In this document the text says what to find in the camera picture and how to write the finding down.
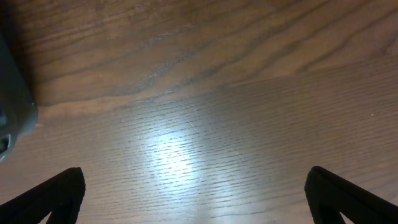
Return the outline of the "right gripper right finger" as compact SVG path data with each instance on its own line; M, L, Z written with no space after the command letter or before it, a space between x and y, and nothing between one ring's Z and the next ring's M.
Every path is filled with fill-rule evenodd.
M307 175L305 195L314 223L397 223L397 206L320 167Z

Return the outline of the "grey plastic basket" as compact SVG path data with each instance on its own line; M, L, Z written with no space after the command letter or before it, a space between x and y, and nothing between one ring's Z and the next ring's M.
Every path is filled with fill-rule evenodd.
M37 120L33 94L1 37L1 160L11 153L21 136L35 128Z

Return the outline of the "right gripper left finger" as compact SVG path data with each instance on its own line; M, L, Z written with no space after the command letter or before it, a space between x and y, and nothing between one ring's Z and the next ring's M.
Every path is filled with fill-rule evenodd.
M1 223L75 224L85 196L82 169L71 167L1 205Z

